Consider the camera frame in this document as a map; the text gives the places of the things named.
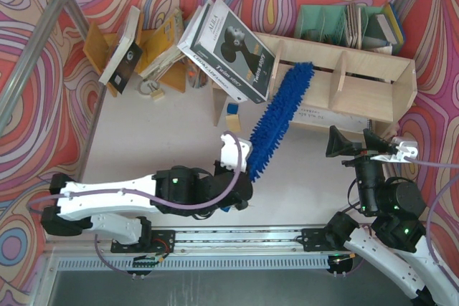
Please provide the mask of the blue microfiber duster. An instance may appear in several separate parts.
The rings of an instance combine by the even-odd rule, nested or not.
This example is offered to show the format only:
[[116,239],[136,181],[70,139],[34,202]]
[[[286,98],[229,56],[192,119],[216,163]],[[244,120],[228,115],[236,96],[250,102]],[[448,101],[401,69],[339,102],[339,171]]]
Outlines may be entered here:
[[253,128],[250,136],[252,152],[247,159],[251,183],[260,178],[275,150],[279,148],[304,94],[311,85],[314,73],[313,64],[310,62],[297,63],[290,68]]

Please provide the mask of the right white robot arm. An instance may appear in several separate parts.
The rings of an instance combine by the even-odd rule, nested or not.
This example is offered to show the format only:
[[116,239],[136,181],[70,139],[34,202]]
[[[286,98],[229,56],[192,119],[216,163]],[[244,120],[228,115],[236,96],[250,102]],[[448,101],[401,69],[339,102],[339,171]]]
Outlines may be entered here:
[[418,144],[394,137],[385,141],[369,129],[364,142],[355,143],[339,129],[329,128],[326,157],[343,156],[342,165],[355,170],[358,212],[372,217],[365,231],[343,211],[324,228],[331,248],[348,249],[390,278],[413,305],[457,305],[458,278],[432,246],[430,225],[421,222],[426,209],[417,184],[407,178],[385,178],[385,163],[414,163]]

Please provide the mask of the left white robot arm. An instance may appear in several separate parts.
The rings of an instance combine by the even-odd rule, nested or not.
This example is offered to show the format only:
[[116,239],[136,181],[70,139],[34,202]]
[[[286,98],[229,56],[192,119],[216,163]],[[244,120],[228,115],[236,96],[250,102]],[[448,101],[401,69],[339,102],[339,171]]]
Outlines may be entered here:
[[125,246],[151,243],[146,214],[172,214],[205,220],[218,210],[248,206],[253,187],[245,172],[217,164],[214,173],[174,166],[153,175],[111,183],[84,184],[63,173],[52,177],[54,203],[42,210],[40,223],[54,236],[78,236],[85,231],[110,234]]

